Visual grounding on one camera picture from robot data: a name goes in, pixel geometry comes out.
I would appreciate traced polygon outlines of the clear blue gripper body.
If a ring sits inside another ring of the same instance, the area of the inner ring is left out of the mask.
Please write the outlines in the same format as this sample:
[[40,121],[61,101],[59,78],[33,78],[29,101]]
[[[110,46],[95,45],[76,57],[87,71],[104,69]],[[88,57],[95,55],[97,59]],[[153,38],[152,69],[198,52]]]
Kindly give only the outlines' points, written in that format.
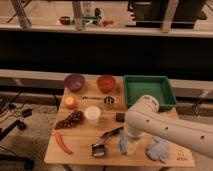
[[124,131],[120,132],[119,149],[122,155],[134,155],[141,138],[128,136]]

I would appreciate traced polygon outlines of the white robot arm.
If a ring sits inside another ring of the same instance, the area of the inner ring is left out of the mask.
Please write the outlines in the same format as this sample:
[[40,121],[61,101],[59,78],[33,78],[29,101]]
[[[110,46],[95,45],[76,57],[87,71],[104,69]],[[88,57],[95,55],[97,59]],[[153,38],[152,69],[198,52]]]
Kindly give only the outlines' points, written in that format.
[[141,96],[126,112],[125,133],[140,139],[146,132],[213,158],[213,125],[163,116],[157,99]]

